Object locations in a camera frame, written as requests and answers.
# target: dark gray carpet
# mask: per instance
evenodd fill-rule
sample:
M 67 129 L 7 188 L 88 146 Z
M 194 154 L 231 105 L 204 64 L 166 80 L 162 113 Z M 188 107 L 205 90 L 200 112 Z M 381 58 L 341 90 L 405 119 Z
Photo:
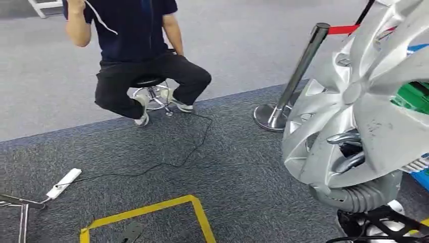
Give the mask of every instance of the dark gray carpet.
M 213 125 L 205 144 L 182 168 L 141 177 L 101 177 L 70 185 L 49 208 L 31 210 L 28 242 L 78 242 L 94 219 L 192 194 L 201 200 L 217 242 L 325 242 L 338 236 L 335 210 L 313 200 L 281 162 L 282 134 L 260 129 L 253 109 L 275 101 L 282 87 L 199 102 Z M 158 163 L 180 164 L 208 124 L 189 114 L 151 114 L 136 128 L 125 118 L 0 143 L 0 191 L 34 200 L 71 168 L 80 178 L 138 174 Z M 410 177 L 400 201 L 417 219 L 429 216 L 429 193 Z M 0 242 L 16 242 L 19 210 L 1 209 Z M 132 219 L 145 226 L 138 242 L 203 242 L 190 204 Z M 132 220 L 91 231 L 91 242 L 117 242 Z

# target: green crate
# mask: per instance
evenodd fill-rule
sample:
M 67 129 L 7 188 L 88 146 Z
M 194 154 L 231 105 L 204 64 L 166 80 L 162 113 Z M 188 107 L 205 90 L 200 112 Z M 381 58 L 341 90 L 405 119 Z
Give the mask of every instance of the green crate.
M 398 91 L 398 95 L 392 99 L 392 103 L 429 114 L 429 84 L 411 82 L 402 86 Z

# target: yellow floor marking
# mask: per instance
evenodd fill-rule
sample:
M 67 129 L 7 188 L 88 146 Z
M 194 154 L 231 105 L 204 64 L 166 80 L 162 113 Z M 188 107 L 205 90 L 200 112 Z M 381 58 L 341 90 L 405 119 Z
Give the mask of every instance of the yellow floor marking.
M 194 207 L 195 214 L 201 226 L 201 230 L 204 234 L 206 242 L 216 243 L 215 237 L 213 235 L 213 232 L 211 231 L 210 224 L 208 223 L 208 220 L 204 213 L 204 209 L 202 208 L 201 202 L 198 198 L 192 195 L 186 195 L 186 196 L 171 199 L 168 201 L 162 201 L 157 204 L 153 204 L 146 207 L 123 212 L 120 214 L 108 216 L 106 218 L 97 219 L 93 223 L 91 223 L 88 227 L 80 230 L 80 243 L 90 243 L 90 229 L 101 227 L 106 224 L 115 223 L 124 219 L 133 218 L 143 214 L 152 213 L 161 209 L 174 207 L 187 202 L 191 202 L 192 206 Z
M 424 225 L 426 225 L 426 226 L 429 226 L 429 218 L 427 218 L 427 219 L 425 219 L 425 220 L 421 221 L 421 223 L 422 223 L 422 224 L 424 224 Z M 410 231 L 410 234 L 415 234 L 415 233 L 417 233 L 417 232 L 418 232 L 417 230 L 411 230 L 411 231 Z

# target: black stool seat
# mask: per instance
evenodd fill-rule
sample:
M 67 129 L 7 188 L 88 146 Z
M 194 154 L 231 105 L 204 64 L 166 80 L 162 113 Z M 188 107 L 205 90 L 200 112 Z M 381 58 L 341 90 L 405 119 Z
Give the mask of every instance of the black stool seat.
M 164 82 L 166 78 L 156 76 L 142 76 L 131 83 L 132 88 L 153 87 Z

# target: white sneaker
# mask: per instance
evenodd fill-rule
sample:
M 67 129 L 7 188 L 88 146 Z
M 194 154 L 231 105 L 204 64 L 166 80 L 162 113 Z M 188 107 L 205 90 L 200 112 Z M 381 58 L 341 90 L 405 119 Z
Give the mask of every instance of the white sneaker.
M 194 111 L 194 106 L 192 105 L 185 105 L 184 103 L 176 100 L 173 97 L 173 91 L 172 89 L 164 89 L 161 90 L 161 97 L 168 101 L 168 103 L 173 103 L 177 106 L 177 108 L 183 112 L 191 113 Z
M 149 123 L 149 115 L 146 111 L 146 107 L 149 104 L 149 97 L 147 97 L 144 94 L 137 94 L 134 97 L 135 100 L 137 100 L 138 102 L 140 102 L 140 104 L 142 104 L 143 106 L 143 116 L 140 119 L 136 119 L 134 120 L 134 122 L 141 127 L 146 126 Z

